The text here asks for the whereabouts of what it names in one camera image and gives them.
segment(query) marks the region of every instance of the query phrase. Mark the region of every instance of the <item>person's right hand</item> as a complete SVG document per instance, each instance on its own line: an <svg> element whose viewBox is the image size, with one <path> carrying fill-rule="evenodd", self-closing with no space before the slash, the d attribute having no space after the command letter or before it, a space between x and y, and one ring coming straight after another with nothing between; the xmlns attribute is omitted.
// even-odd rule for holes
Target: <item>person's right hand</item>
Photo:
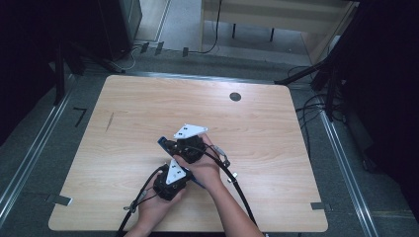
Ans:
<svg viewBox="0 0 419 237"><path fill-rule="evenodd" d="M212 146L212 142L206 134L201 135L201 138L206 145ZM207 153L213 157L217 157L211 149L207 149ZM181 156L178 155L175 155L173 158L175 158L180 166L189 169L197 181L206 187L206 189L221 181L218 165L215 164L215 162L207 155L204 155L200 160L193 164L189 164Z"/></svg>

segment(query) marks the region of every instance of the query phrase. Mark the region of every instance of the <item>handheld controller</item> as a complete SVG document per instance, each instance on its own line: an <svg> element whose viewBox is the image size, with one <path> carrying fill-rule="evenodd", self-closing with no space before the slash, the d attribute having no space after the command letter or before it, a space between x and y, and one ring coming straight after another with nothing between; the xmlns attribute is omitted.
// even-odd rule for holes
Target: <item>handheld controller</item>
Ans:
<svg viewBox="0 0 419 237"><path fill-rule="evenodd" d="M206 148L203 140L198 135L207 130L206 127L185 124L174 135L177 141L167 140L163 136L157 142L170 156L179 155L186 162L192 164L200 160L204 155L202 151L205 151ZM161 198L172 200L190 180L195 181L192 172L179 166L176 160L172 158L168 168L157 176L153 189Z"/></svg>

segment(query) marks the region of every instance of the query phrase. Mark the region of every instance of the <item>wood grain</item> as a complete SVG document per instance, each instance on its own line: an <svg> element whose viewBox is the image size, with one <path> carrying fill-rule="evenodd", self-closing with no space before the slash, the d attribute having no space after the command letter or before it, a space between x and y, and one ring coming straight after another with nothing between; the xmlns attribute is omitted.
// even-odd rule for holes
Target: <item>wood grain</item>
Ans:
<svg viewBox="0 0 419 237"><path fill-rule="evenodd" d="M242 99L231 101L232 92ZM327 229L324 211L310 206L321 200L287 87L127 76L107 79L61 191L73 204L57 205L49 227L117 230L123 207L170 161L157 140L172 139L184 123L209 128L262 231ZM222 231L207 192L192 182L187 190L156 231Z"/></svg>

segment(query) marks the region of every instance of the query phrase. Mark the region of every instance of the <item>finger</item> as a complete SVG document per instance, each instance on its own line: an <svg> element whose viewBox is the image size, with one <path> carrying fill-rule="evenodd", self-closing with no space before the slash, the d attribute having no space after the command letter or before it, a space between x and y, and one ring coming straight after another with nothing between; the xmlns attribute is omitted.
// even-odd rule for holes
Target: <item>finger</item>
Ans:
<svg viewBox="0 0 419 237"><path fill-rule="evenodd" d="M184 197L184 195L185 195L185 193L186 193L186 189L185 188L183 188L183 189L181 189L176 195L175 195L175 197L172 199L172 201L173 202L178 202L178 201L180 201L183 197Z"/></svg>
<svg viewBox="0 0 419 237"><path fill-rule="evenodd" d="M212 142L210 141L210 138L204 133L201 134L201 138L203 139L203 142L207 145L212 145Z"/></svg>
<svg viewBox="0 0 419 237"><path fill-rule="evenodd" d="M174 155L173 158L178 162L178 164L182 167L188 168L188 163L179 155Z"/></svg>
<svg viewBox="0 0 419 237"><path fill-rule="evenodd" d="M150 180L150 182L148 183L148 185L145 187L145 191L146 191L146 194L145 194L145 197L144 198L150 198L150 197L152 197L152 196L154 196L155 195L155 191L152 189L153 188L153 186L154 186L154 181L157 179L157 176L158 175L160 175L162 172L161 171L159 171L159 172L157 172L157 174L155 174L152 178L151 178L151 180Z"/></svg>

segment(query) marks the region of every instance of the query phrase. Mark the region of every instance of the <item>black device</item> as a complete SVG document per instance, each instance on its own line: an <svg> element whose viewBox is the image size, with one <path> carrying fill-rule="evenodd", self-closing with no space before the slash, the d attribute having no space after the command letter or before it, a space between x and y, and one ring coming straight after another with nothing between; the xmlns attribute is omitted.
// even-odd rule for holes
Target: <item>black device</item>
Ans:
<svg viewBox="0 0 419 237"><path fill-rule="evenodd" d="M142 19L139 0L57 1L61 35L97 57L117 60L131 51Z"/></svg>
<svg viewBox="0 0 419 237"><path fill-rule="evenodd" d="M203 140L197 135L177 141L168 140L162 136L157 142L170 156L180 155L189 164L200 160L204 155L203 151L205 151ZM172 179L176 179L175 182L169 182L169 174ZM172 161L167 169L157 176L153 189L161 198L171 200L181 189L185 188L186 183L190 180L203 187L195 180L191 171Z"/></svg>

